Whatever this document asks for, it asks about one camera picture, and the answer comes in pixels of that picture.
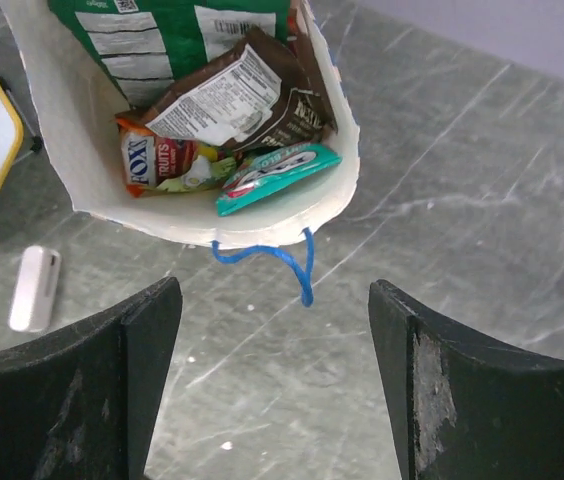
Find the blue rope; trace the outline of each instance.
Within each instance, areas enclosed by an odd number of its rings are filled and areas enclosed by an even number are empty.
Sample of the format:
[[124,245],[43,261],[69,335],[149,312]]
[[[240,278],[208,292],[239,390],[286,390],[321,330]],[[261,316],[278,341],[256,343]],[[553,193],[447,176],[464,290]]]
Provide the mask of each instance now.
[[280,248],[266,247],[264,245],[254,245],[253,247],[246,248],[240,253],[235,255],[222,255],[220,254],[220,242],[214,240],[213,245],[213,256],[219,262],[225,265],[232,265],[244,260],[246,257],[253,255],[254,253],[266,253],[267,255],[272,255],[279,258],[284,263],[286,263],[291,269],[295,276],[300,282],[302,287],[302,305],[305,307],[310,307],[313,304],[313,287],[311,286],[311,275],[313,273],[313,261],[315,259],[315,245],[313,243],[313,234],[311,230],[305,228],[304,236],[306,237],[307,244],[307,254],[306,254],[306,270],[302,270],[302,267],[298,265],[298,262],[293,258],[293,255],[285,252]]

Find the white eraser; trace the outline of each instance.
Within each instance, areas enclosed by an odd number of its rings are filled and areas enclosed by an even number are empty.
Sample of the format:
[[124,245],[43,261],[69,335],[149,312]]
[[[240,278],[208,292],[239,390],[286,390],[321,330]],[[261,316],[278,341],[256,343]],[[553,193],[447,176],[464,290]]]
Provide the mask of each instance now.
[[49,327],[59,276],[58,252],[38,245],[24,251],[9,316],[12,330],[41,332]]

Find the marble surface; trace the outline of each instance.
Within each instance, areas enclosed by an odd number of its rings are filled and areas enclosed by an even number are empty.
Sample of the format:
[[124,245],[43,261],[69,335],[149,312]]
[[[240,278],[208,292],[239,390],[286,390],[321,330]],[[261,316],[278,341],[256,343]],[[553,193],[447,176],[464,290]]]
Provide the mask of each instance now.
[[[182,283],[156,480],[399,479],[366,312],[378,278],[564,358],[564,83],[353,1],[312,3],[362,127],[362,171],[316,236],[311,309],[273,259],[223,266],[72,214],[43,156],[16,164],[0,194],[0,349],[33,338],[6,326],[31,243],[65,259],[54,328],[167,272]],[[0,15],[0,74],[33,114],[15,51]]]

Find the open bag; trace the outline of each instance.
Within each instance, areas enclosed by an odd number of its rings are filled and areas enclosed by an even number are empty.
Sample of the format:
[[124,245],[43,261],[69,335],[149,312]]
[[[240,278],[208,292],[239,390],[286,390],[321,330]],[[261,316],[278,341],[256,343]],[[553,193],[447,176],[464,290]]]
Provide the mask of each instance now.
[[305,229],[315,232],[350,202],[359,172],[359,127],[308,3],[298,5],[298,26],[313,45],[338,127],[324,143],[342,163],[222,218],[217,191],[132,198],[113,120],[128,109],[126,100],[49,11],[47,0],[0,0],[0,7],[21,52],[49,159],[76,211],[173,242],[216,241],[229,249],[300,242]]

